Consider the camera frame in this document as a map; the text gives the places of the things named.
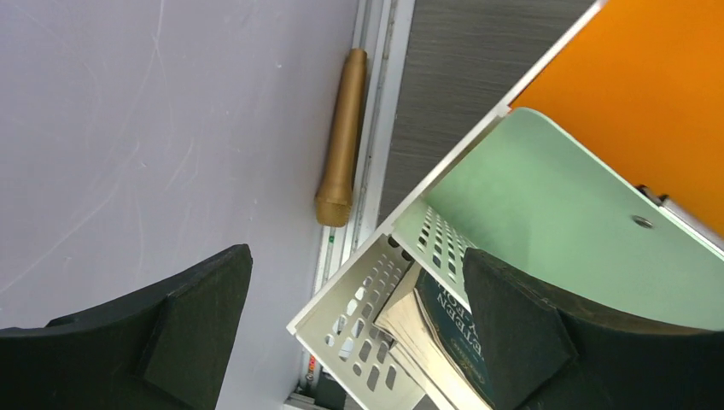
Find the metal screw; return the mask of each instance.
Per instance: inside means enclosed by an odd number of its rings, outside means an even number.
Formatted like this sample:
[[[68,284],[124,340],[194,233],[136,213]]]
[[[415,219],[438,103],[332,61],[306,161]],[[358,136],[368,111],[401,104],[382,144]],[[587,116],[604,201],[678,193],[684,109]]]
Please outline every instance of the metal screw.
[[[633,220],[633,222],[636,222],[636,225],[642,228],[653,229],[654,227],[654,224],[652,224],[650,220],[644,218],[643,216],[633,215],[631,219]]]

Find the gray wood panel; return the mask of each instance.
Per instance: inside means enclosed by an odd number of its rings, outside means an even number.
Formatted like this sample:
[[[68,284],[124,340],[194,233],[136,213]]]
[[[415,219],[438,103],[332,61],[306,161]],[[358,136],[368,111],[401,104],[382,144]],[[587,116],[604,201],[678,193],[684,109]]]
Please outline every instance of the gray wood panel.
[[[417,0],[382,221],[593,0]]]

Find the book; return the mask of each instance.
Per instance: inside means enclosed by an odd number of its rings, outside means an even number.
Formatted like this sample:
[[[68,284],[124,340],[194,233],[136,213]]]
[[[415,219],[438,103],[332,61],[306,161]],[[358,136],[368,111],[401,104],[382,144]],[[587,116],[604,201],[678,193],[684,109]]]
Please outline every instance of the book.
[[[472,315],[417,263],[374,323],[394,339],[389,354],[438,408],[493,408]]]

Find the gold microphone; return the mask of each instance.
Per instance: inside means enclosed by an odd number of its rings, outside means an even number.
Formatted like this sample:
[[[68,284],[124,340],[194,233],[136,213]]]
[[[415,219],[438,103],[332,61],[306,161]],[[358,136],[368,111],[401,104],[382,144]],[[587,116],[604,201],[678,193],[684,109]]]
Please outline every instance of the gold microphone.
[[[367,53],[352,49],[342,69],[327,165],[315,198],[317,221],[322,225],[344,226],[352,210],[352,183],[366,75]]]

